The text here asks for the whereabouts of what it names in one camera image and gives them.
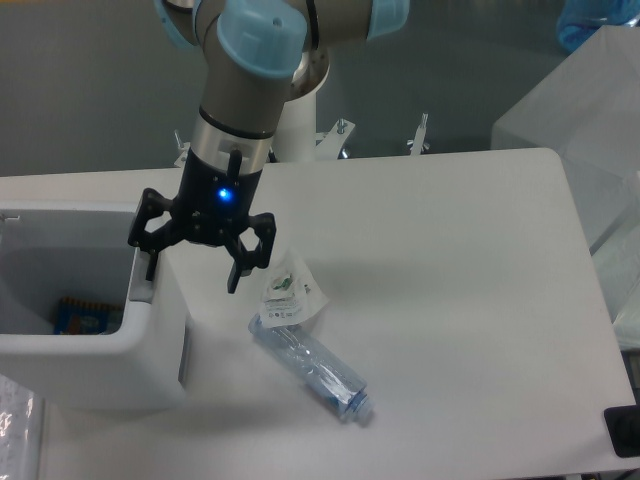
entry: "black device corner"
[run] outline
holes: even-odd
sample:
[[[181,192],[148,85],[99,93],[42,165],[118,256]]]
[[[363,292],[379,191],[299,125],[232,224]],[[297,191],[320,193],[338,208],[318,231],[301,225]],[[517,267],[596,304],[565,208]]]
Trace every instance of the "black device corner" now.
[[[608,408],[604,419],[616,455],[620,458],[640,457],[640,406]]]

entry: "robotic arm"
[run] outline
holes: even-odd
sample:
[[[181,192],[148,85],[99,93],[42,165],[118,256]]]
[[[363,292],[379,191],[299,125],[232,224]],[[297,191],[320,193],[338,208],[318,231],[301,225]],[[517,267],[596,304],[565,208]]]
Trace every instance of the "robotic arm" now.
[[[172,32],[200,45],[209,74],[177,196],[146,189],[129,244],[151,256],[182,240],[224,246],[234,260],[228,291],[267,268],[276,234],[270,213],[249,210],[302,54],[401,28],[409,0],[156,0]],[[147,224],[171,219],[150,232]],[[248,251],[240,235],[259,239]]]

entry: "metal bracket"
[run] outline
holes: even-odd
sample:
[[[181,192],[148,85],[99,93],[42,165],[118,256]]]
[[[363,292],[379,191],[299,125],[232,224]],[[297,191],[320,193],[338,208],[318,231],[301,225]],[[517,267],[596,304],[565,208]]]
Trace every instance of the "metal bracket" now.
[[[20,215],[5,215],[0,213],[0,245],[2,245],[2,234],[6,227],[7,222],[20,220]]]
[[[176,139],[176,147],[178,149],[178,159],[173,163],[173,165],[178,168],[184,168],[187,156],[189,155],[189,149],[191,148],[191,142],[183,143],[178,130],[174,130],[173,136]]]
[[[409,150],[411,152],[410,155],[412,157],[429,153],[429,150],[431,149],[431,145],[426,142],[428,121],[429,114],[423,113],[422,120],[420,121],[420,125],[418,125],[415,137],[413,138],[413,140],[407,141],[407,147],[409,147]]]
[[[349,158],[345,143],[355,131],[356,124],[341,118],[330,132],[320,133],[316,137],[316,160],[336,160]]]

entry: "light blue joint cap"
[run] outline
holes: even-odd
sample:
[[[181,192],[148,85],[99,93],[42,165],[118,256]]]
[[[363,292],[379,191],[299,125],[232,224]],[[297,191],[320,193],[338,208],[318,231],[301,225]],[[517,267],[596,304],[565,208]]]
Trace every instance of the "light blue joint cap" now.
[[[293,75],[307,36],[304,16],[283,0],[227,0],[218,38],[245,70],[265,78]]]
[[[373,0],[368,40],[400,30],[409,18],[410,0]]]
[[[153,4],[156,7],[156,13],[160,17],[160,21],[162,22],[162,26],[164,27],[164,31],[171,40],[173,45],[181,50],[192,50],[195,47],[191,45],[186,38],[182,36],[182,34],[178,31],[176,26],[171,21],[167,10],[164,7],[164,3],[162,0],[153,0]]]

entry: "crumpled plastic bag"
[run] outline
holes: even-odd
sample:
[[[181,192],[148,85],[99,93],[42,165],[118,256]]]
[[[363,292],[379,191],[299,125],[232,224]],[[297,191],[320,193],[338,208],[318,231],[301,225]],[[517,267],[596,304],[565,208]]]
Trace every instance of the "crumpled plastic bag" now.
[[[327,303],[307,264],[290,248],[267,271],[259,314],[265,328],[297,325],[317,315]]]

